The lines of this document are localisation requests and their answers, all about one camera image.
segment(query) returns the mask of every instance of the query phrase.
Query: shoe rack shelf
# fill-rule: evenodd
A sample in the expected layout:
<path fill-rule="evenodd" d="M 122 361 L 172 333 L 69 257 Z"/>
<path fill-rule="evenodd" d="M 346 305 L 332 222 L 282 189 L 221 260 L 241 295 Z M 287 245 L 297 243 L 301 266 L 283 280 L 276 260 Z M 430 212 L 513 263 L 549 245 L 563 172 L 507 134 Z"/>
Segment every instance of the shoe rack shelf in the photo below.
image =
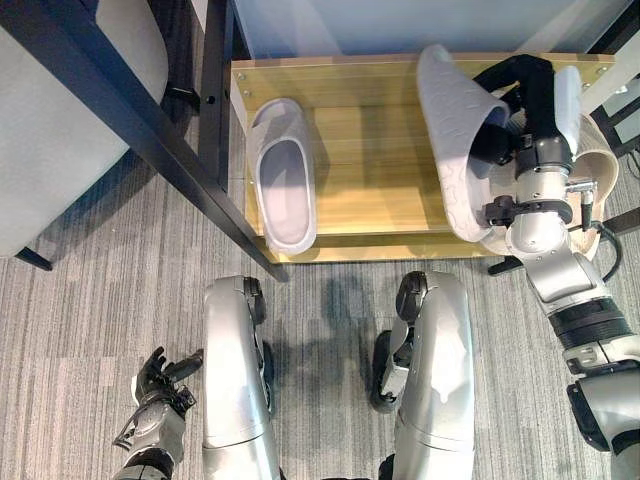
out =
<path fill-rule="evenodd" d="M 454 54 L 469 76 L 508 56 Z M 575 65 L 585 86 L 614 61 L 609 55 L 540 56 L 556 70 Z M 402 54 L 233 62 L 231 97 L 245 132 L 263 103 L 288 97 L 305 109 L 312 137 L 317 240 L 300 255 L 280 255 L 280 262 L 492 255 L 458 239 L 448 226 L 418 101 L 417 59 Z M 245 216 L 262 235 L 248 172 L 245 178 Z"/>

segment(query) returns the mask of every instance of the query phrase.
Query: white slipper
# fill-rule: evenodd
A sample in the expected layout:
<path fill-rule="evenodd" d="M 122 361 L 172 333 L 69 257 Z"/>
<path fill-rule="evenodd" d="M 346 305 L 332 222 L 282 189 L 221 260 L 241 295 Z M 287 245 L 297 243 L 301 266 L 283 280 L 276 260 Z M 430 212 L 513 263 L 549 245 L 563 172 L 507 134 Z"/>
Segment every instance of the white slipper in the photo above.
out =
<path fill-rule="evenodd" d="M 417 80 L 447 220 L 456 236 L 479 242 L 491 232 L 483 214 L 493 201 L 490 165 L 469 153 L 484 123 L 506 124 L 509 107 L 460 71 L 441 45 L 422 51 Z"/>
<path fill-rule="evenodd" d="M 295 255 L 316 238 L 311 143 L 300 105 L 265 103 L 249 130 L 248 159 L 269 249 Z"/>

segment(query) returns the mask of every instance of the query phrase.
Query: silver robot leg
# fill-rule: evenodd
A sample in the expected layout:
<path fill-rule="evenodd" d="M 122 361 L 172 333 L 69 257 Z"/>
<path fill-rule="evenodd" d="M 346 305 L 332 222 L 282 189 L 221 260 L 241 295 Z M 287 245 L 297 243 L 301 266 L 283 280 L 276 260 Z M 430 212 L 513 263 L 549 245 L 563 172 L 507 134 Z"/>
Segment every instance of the silver robot leg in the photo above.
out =
<path fill-rule="evenodd" d="M 381 478 L 471 479 L 474 380 L 466 291 L 452 275 L 411 272 L 396 308 L 400 318 L 374 351 L 374 407 L 388 412 L 401 402 L 395 457 L 381 466 Z"/>
<path fill-rule="evenodd" d="M 280 478 L 264 380 L 260 284 L 242 276 L 216 280 L 205 296 L 205 480 Z"/>

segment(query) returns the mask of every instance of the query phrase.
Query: gray chair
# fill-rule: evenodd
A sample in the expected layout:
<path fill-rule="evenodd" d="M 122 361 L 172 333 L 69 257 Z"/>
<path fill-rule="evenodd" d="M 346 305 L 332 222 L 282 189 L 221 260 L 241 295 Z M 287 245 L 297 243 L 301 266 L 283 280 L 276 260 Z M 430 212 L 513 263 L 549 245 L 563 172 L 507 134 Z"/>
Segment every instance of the gray chair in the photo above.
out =
<path fill-rule="evenodd" d="M 94 6 L 98 27 L 160 102 L 167 52 L 146 0 L 99 0 Z M 2 28 L 0 122 L 0 257 L 51 270 L 26 245 L 128 146 Z"/>

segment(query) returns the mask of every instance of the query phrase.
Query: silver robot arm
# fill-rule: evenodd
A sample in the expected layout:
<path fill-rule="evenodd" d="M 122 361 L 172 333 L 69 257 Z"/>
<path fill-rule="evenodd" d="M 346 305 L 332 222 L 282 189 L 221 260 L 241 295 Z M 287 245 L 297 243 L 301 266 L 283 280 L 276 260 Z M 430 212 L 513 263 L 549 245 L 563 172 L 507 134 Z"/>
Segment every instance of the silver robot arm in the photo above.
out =
<path fill-rule="evenodd" d="M 476 77 L 493 91 L 518 81 L 506 94 L 512 110 L 523 108 L 527 123 L 515 146 L 489 158 L 516 163 L 516 199 L 498 197 L 485 207 L 489 223 L 507 227 L 506 243 L 524 266 L 540 306 L 565 351 L 571 373 L 579 378 L 567 389 L 585 440 L 612 453 L 612 476 L 640 479 L 640 336 L 634 334 L 592 264 L 572 253 L 567 225 L 568 192 L 582 194 L 582 229 L 591 226 L 593 179 L 568 181 L 577 146 L 577 111 L 562 105 L 577 97 L 580 81 L 553 74 L 550 62 L 512 57 Z M 491 144 L 491 135 L 480 138 Z"/>

